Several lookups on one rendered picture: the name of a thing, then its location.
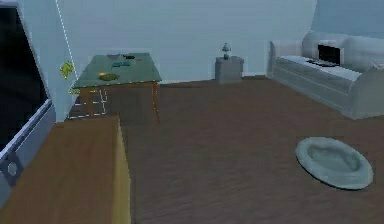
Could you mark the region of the grey round pet bed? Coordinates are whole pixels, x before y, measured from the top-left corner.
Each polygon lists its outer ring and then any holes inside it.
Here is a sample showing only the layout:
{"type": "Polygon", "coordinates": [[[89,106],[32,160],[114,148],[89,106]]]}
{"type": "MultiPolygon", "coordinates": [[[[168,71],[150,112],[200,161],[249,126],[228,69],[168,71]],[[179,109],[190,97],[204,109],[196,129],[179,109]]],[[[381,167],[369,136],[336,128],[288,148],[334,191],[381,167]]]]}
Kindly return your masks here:
{"type": "Polygon", "coordinates": [[[373,181],[374,172],[366,157],[333,138],[305,138],[297,144],[295,156],[305,171],[332,187],[360,190],[373,181]]]}

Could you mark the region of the green plate with food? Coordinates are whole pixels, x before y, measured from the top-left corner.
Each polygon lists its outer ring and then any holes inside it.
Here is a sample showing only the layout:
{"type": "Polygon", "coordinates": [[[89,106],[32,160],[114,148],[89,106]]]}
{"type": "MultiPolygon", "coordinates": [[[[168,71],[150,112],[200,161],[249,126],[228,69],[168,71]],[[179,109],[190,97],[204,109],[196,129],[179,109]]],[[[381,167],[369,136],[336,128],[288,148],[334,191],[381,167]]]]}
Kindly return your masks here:
{"type": "Polygon", "coordinates": [[[112,80],[117,80],[119,78],[119,75],[101,72],[98,78],[102,81],[112,81],[112,80]]]}

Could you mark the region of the grey sofa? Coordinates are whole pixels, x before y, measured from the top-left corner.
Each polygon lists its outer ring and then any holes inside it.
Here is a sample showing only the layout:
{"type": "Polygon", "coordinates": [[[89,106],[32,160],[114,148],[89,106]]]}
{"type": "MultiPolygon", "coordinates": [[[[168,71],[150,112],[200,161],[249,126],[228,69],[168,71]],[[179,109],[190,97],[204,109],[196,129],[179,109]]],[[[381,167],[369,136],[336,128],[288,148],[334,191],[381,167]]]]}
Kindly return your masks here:
{"type": "Polygon", "coordinates": [[[301,40],[271,41],[266,76],[351,119],[384,115],[384,39],[308,32],[301,40]],[[317,46],[341,50],[341,64],[321,67],[317,46]]]}

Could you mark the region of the black television set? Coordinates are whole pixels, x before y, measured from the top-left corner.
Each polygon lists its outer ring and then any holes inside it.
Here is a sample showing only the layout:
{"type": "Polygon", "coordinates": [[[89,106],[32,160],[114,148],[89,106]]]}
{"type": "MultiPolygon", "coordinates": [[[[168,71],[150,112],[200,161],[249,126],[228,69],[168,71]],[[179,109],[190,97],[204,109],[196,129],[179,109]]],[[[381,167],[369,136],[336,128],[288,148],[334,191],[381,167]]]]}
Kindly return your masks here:
{"type": "Polygon", "coordinates": [[[34,159],[53,118],[16,0],[0,0],[0,208],[34,159]]]}

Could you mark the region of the green house plant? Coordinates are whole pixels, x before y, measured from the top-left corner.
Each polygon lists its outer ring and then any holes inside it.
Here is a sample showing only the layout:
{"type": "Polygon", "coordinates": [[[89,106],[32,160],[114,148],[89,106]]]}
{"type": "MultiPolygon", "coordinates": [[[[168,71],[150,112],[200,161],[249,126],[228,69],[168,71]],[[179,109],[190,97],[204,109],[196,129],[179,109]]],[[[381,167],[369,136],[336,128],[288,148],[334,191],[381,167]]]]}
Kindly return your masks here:
{"type": "MultiPolygon", "coordinates": [[[[60,67],[60,72],[64,79],[67,79],[69,77],[69,74],[72,73],[73,71],[74,71],[74,66],[71,61],[64,62],[60,67]]],[[[79,90],[75,90],[72,88],[69,89],[69,94],[71,95],[75,95],[79,93],[80,93],[79,90]]]]}

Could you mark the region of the grey side stand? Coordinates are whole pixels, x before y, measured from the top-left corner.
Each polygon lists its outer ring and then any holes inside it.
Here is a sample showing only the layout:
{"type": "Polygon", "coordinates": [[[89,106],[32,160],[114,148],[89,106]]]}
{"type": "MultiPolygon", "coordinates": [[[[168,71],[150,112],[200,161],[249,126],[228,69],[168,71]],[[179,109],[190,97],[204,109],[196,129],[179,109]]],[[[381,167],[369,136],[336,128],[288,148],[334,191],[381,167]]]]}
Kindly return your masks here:
{"type": "Polygon", "coordinates": [[[219,83],[235,83],[242,79],[244,60],[238,56],[228,59],[217,57],[215,61],[215,80],[219,83]]]}

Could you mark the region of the black laptop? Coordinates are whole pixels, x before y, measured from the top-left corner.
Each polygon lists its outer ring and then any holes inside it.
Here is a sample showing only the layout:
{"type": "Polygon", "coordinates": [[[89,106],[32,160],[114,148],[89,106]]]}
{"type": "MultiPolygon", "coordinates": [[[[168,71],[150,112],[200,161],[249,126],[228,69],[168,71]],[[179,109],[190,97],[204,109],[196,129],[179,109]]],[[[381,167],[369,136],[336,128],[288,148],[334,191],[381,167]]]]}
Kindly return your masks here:
{"type": "Polygon", "coordinates": [[[307,59],[307,62],[321,67],[336,67],[341,64],[341,50],[339,48],[318,45],[317,53],[317,59],[307,59]]]}

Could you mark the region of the green topped wooden table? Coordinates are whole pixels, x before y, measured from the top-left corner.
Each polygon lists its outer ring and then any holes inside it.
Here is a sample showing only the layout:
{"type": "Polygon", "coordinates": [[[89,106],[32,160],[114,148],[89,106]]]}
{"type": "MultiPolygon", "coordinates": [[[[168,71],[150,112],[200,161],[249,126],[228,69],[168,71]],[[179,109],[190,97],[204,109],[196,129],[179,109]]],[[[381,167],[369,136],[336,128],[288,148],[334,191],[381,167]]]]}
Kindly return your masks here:
{"type": "Polygon", "coordinates": [[[118,59],[110,59],[106,55],[95,55],[89,64],[85,67],[80,77],[72,86],[72,89],[78,89],[82,100],[86,102],[87,113],[90,117],[94,116],[93,103],[89,97],[90,90],[101,90],[113,87],[151,87],[152,104],[156,121],[160,122],[158,108],[158,89],[159,82],[162,80],[151,55],[144,53],[128,53],[124,55],[133,55],[135,59],[125,59],[121,54],[118,59]],[[130,62],[130,66],[112,68],[113,62],[130,62]],[[117,80],[102,81],[98,78],[101,72],[119,75],[117,80]]]}

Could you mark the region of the brown wooden television stand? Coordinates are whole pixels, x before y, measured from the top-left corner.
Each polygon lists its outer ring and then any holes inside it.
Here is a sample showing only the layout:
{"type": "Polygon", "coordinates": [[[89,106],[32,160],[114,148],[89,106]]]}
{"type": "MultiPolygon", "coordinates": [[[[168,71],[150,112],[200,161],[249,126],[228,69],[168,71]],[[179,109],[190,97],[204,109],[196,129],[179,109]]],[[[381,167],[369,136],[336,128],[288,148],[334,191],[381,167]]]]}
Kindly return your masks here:
{"type": "Polygon", "coordinates": [[[0,224],[133,224],[120,118],[54,125],[9,199],[0,224]]]}

